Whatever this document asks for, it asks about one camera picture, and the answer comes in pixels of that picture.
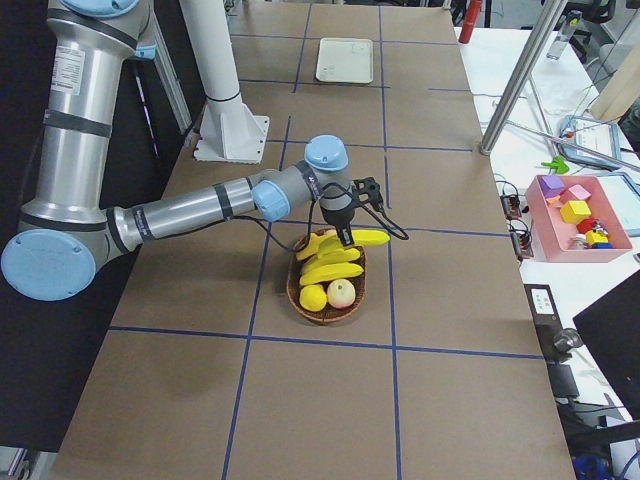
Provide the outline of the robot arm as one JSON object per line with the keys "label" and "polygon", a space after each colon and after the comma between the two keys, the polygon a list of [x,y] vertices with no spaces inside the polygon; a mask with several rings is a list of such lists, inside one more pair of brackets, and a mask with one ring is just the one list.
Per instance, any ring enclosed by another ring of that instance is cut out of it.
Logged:
{"label": "robot arm", "polygon": [[134,156],[149,158],[142,121],[126,132],[117,112],[123,64],[147,56],[172,68],[150,1],[52,1],[47,24],[57,44],[43,115],[34,197],[19,210],[1,254],[6,282],[25,297],[73,297],[98,271],[140,245],[178,237],[256,211],[274,222],[301,205],[320,210],[351,246],[356,202],[343,142],[321,135],[301,161],[166,200],[108,206],[115,184],[131,186]]}

